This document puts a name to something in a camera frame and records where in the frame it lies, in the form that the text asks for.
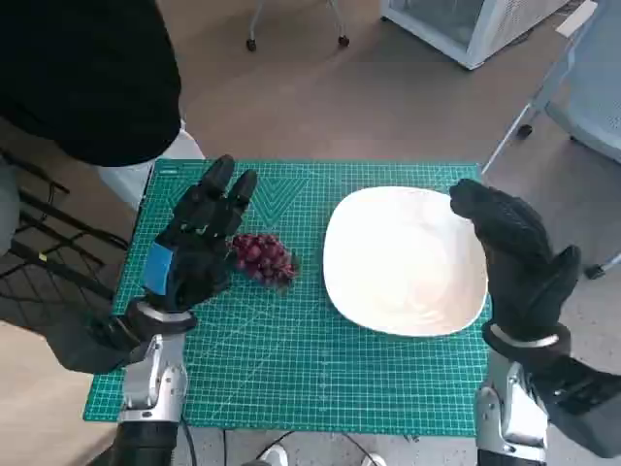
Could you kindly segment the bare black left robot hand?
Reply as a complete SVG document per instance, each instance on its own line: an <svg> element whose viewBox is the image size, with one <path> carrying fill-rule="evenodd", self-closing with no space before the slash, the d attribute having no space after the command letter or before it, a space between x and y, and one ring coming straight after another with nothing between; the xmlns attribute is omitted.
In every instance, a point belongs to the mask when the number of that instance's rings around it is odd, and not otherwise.
<svg viewBox="0 0 621 466"><path fill-rule="evenodd" d="M229 240L242 224L258 175L244 171L232 180L235 160L219 157L182 195L173 218L147 252L146 300L160 311L182 313L229 285Z"/></svg>

